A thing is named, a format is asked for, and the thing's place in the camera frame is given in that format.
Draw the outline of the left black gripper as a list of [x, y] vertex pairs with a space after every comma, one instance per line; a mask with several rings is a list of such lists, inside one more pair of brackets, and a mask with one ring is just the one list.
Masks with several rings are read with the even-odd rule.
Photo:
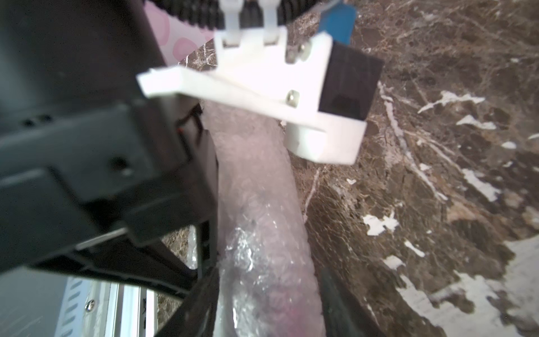
[[1, 3], [1, 270], [118, 229], [140, 245], [215, 213], [196, 101], [146, 97], [164, 67], [141, 1]]

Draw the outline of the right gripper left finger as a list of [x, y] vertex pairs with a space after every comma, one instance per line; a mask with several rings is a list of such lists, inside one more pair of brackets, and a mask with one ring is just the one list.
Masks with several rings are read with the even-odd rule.
[[218, 305], [220, 275], [217, 268], [204, 276], [156, 337], [212, 336]]

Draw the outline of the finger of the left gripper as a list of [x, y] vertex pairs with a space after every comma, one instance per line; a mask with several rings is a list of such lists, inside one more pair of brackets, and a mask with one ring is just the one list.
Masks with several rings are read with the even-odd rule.
[[215, 299], [217, 236], [214, 218], [195, 226], [196, 268], [186, 266], [160, 239], [138, 247], [126, 235], [47, 258], [30, 267], [142, 286], [177, 299]]

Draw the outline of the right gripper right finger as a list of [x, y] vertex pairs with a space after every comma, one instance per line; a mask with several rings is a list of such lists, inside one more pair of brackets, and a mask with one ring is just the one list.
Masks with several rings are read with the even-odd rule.
[[319, 271], [319, 288], [327, 336], [385, 336], [354, 294], [330, 269]]

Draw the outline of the bubble wrap sheet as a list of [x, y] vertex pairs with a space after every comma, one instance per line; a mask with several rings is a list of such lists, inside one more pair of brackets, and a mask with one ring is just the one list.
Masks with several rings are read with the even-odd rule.
[[279, 123], [206, 101], [216, 146], [215, 336], [324, 336], [319, 286]]

